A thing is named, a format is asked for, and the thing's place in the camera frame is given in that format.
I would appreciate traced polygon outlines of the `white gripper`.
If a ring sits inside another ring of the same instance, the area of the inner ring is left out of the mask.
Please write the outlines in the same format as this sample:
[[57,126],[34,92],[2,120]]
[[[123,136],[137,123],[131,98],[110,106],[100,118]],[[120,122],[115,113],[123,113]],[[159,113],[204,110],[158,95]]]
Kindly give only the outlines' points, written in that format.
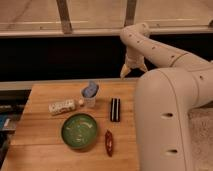
[[143,72],[148,71],[144,62],[144,56],[135,50],[129,49],[126,52],[125,64],[122,66],[120,78],[124,79],[130,73],[131,69],[136,68],[139,68]]

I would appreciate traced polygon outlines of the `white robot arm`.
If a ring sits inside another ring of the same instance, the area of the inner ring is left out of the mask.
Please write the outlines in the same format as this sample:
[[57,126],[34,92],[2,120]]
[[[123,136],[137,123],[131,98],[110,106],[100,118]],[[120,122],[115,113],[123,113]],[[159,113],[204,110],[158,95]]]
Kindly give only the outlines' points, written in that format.
[[188,112],[213,101],[213,62],[155,41],[149,26],[124,27],[125,77],[138,68],[134,95],[140,171],[195,171]]

